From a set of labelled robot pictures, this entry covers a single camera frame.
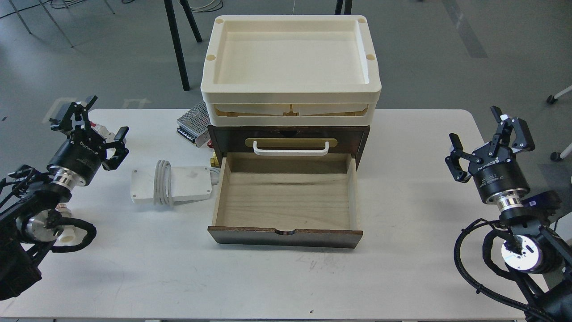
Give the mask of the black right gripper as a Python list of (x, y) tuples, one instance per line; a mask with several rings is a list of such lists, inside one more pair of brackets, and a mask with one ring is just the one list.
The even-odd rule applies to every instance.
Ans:
[[(474, 162), (474, 155), (463, 151), (463, 145), (457, 134), (449, 134), (452, 145), (450, 155), (445, 158), (445, 163), (455, 181), (467, 183), (473, 177), (481, 201), (487, 204), (493, 204), (493, 196), (503, 191), (515, 191), (519, 196), (530, 192), (530, 186), (516, 162), (515, 154), (535, 150), (525, 120), (511, 118), (503, 114), (497, 106), (491, 106), (491, 111), (498, 128), (490, 142), (473, 152), (482, 163)], [(469, 161), (468, 172), (462, 169), (460, 159)]]

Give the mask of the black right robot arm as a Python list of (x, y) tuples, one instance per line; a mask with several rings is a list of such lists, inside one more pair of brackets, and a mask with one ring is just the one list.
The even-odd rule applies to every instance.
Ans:
[[(457, 182), (473, 179), (484, 204), (496, 204), (498, 220), (478, 219), (462, 230), (454, 246), (454, 263), (460, 275), (476, 290), (501, 304), (522, 310), (528, 322), (571, 320), (571, 247), (549, 226), (560, 208), (555, 191), (527, 198), (530, 186), (516, 154), (533, 151), (535, 144), (520, 118), (511, 118), (492, 106), (498, 128), (492, 140), (466, 153), (457, 134), (451, 133), (450, 155), (445, 163)], [(496, 275), (514, 281), (526, 303), (503, 296), (479, 283), (463, 266), (463, 240), (483, 226), (482, 259)]]

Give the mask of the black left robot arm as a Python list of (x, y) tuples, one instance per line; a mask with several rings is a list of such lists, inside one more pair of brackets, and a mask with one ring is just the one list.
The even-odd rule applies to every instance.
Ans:
[(76, 186), (91, 183), (98, 169), (115, 170), (129, 153), (125, 146), (128, 127), (121, 127), (112, 141), (96, 131), (88, 111), (97, 97), (87, 103), (72, 102), (63, 106), (50, 120), (51, 129), (66, 135), (49, 164), (41, 173), (23, 165), (1, 181), (12, 189), (1, 204), (16, 196), (18, 201), (1, 213), (0, 228), (0, 297), (19, 296), (41, 279), (40, 262), (49, 251), (70, 253), (92, 243), (95, 226), (84, 220), (65, 217), (56, 210), (69, 202)]

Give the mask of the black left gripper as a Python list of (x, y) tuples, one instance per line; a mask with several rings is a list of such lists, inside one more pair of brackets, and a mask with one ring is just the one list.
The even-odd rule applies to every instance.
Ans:
[[(49, 161), (47, 171), (54, 176), (71, 173), (74, 184), (78, 186), (89, 185), (101, 166), (106, 171), (116, 170), (129, 154), (129, 149), (125, 147), (129, 127), (121, 127), (110, 143), (106, 143), (96, 131), (90, 131), (88, 111), (97, 99), (97, 95), (93, 95), (87, 98), (87, 103), (63, 105), (55, 118), (50, 118), (52, 131), (71, 134)], [(110, 159), (106, 159), (107, 149), (110, 148), (114, 148), (115, 152)]]

